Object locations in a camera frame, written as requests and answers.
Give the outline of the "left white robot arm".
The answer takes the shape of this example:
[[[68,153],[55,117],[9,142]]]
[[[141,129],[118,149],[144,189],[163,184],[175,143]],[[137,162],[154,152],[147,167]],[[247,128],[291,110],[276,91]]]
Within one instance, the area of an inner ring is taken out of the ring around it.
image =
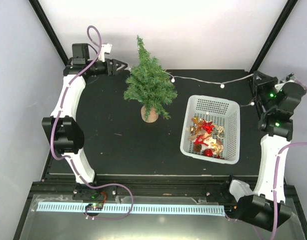
[[[101,187],[94,183],[95,171],[90,166],[84,152],[85,136],[76,121],[81,95],[92,76],[115,76],[128,67],[128,64],[109,59],[112,44],[99,46],[96,58],[90,59],[88,43],[74,43],[72,57],[63,70],[63,84],[59,99],[49,117],[42,119],[42,127],[50,144],[55,160],[66,160],[71,167],[75,180],[86,184],[83,193],[90,200],[97,199]]]

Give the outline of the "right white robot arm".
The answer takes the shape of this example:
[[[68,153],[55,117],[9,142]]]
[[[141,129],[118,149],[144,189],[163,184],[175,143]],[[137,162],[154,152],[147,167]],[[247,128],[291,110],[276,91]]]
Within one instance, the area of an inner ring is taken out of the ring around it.
[[[259,116],[258,129],[264,133],[257,183],[251,189],[246,182],[232,179],[220,194],[227,202],[236,200],[235,219],[274,234],[292,215],[285,204],[285,165],[294,130],[291,117],[307,90],[293,74],[278,80],[260,71],[253,73],[250,87]]]

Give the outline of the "small green christmas tree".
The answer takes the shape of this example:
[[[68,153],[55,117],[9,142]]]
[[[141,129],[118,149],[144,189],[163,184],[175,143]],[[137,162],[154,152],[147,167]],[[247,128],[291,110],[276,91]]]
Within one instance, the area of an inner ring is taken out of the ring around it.
[[[127,89],[123,98],[138,101],[145,108],[144,119],[149,120],[150,111],[169,120],[169,112],[164,109],[178,96],[170,75],[160,64],[158,58],[151,56],[140,36],[136,37],[138,65],[132,66],[126,79]]]

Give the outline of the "white plastic basket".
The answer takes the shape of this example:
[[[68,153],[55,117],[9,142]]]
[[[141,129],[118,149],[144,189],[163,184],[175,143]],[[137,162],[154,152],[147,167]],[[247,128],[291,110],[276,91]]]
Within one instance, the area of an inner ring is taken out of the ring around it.
[[[220,155],[221,158],[206,157],[193,152],[193,145],[189,141],[189,137],[191,136],[190,126],[193,125],[192,118],[195,116],[224,127],[225,133],[222,140],[224,149]],[[204,95],[192,95],[187,102],[180,151],[188,157],[199,160],[219,164],[236,164],[240,154],[240,126],[240,107],[235,101]]]

